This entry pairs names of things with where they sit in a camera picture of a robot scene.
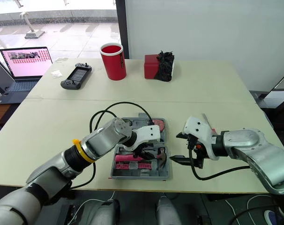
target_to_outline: white wall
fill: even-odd
[[[284,76],[284,0],[126,0],[129,55],[230,60],[249,90]]]

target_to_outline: laptop keyboard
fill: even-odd
[[[25,91],[31,90],[38,81],[14,82],[8,91]]]

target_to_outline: black plastic bag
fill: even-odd
[[[172,54],[172,52],[161,51],[157,56],[157,59],[160,61],[159,70],[154,79],[166,82],[170,81],[172,79],[171,72],[174,55]]]

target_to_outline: red box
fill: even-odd
[[[156,55],[145,55],[144,77],[145,79],[154,79],[159,70],[159,60]]]

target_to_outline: laptop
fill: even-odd
[[[0,104],[21,103],[52,65],[47,47],[0,49],[14,82],[6,88]]]

